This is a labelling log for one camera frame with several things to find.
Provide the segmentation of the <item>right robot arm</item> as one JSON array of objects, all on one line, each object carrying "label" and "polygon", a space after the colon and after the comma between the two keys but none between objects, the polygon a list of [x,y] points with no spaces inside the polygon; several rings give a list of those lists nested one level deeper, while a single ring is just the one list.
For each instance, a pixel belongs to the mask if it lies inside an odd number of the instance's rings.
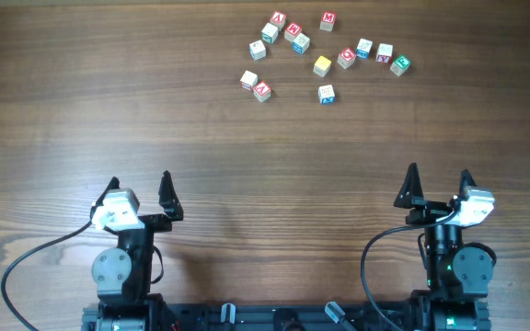
[{"label": "right robot arm", "polygon": [[408,210],[406,224],[422,231],[418,243],[428,289],[415,290],[407,299],[405,330],[491,329],[483,300],[497,257],[486,245],[466,243],[463,231],[485,221],[494,202],[468,170],[461,173],[459,192],[449,201],[427,200],[418,166],[409,165],[394,206]]}]

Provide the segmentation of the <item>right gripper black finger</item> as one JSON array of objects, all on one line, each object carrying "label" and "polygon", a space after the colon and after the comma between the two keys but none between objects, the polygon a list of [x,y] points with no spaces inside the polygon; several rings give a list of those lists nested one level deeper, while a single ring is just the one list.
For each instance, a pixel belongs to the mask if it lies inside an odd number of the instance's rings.
[{"label": "right gripper black finger", "polygon": [[461,172],[460,175],[460,183],[459,183],[459,197],[465,198],[467,196],[466,194],[466,188],[467,187],[475,187],[477,184],[473,177],[471,176],[468,169],[464,169]]},{"label": "right gripper black finger", "polygon": [[402,209],[419,209],[425,206],[419,169],[416,163],[409,165],[402,187],[395,198],[394,206]]}]

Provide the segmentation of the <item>yellow W block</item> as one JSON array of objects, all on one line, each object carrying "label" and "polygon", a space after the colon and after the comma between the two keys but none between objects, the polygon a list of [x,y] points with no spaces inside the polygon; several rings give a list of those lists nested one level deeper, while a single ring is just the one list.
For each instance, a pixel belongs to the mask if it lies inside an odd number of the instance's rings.
[{"label": "yellow W block", "polygon": [[331,60],[324,57],[319,56],[317,60],[315,61],[313,72],[321,77],[325,77],[330,69],[331,66]]}]

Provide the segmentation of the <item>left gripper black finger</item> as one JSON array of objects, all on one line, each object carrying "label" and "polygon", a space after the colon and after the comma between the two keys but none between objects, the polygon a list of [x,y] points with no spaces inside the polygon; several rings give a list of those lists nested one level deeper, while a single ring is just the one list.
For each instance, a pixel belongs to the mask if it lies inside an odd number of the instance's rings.
[{"label": "left gripper black finger", "polygon": [[168,170],[163,172],[158,190],[159,205],[163,208],[164,214],[172,221],[182,221],[184,210],[179,202],[179,198],[174,188],[172,176]]},{"label": "left gripper black finger", "polygon": [[103,205],[103,200],[105,199],[105,196],[108,194],[108,192],[113,189],[118,189],[119,187],[120,187],[119,179],[117,177],[112,177],[109,184],[106,186],[106,188],[101,193],[101,195],[98,197],[98,199],[92,203],[92,206],[90,209],[90,218],[93,218],[97,208]]}]

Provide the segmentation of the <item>blue X block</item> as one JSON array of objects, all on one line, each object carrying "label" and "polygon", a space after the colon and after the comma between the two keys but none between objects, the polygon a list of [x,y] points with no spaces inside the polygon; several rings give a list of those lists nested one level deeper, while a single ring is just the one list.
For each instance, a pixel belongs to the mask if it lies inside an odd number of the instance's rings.
[{"label": "blue X block", "polygon": [[320,86],[318,88],[318,98],[321,105],[332,104],[336,100],[333,85]]}]

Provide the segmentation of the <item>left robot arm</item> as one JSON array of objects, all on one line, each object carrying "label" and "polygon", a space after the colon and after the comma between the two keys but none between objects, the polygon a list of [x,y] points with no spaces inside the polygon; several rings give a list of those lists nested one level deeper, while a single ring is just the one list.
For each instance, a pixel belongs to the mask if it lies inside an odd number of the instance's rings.
[{"label": "left robot arm", "polygon": [[121,188],[114,177],[93,203],[90,220],[98,230],[115,234],[117,246],[94,259],[91,268],[97,284],[98,304],[83,310],[83,331],[180,330],[178,318],[163,296],[151,293],[164,273],[152,276],[153,256],[161,253],[154,245],[157,233],[170,232],[172,223],[184,218],[169,172],[164,172],[158,190],[156,214],[140,215],[140,202],[129,188]]}]

